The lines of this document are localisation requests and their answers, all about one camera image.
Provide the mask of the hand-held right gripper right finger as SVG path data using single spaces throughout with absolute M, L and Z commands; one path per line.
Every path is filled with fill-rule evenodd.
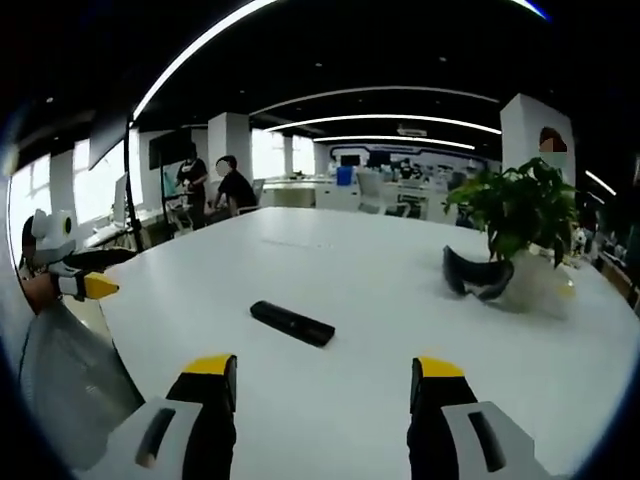
M 444 360 L 412 360 L 407 432 L 413 479 L 551 479 L 534 440 L 500 408 L 479 401 L 464 371 Z

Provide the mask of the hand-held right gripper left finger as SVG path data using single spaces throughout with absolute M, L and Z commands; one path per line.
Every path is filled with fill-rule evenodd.
M 145 402 L 108 437 L 78 479 L 228 479 L 236 443 L 237 357 L 188 364 L 163 397 Z

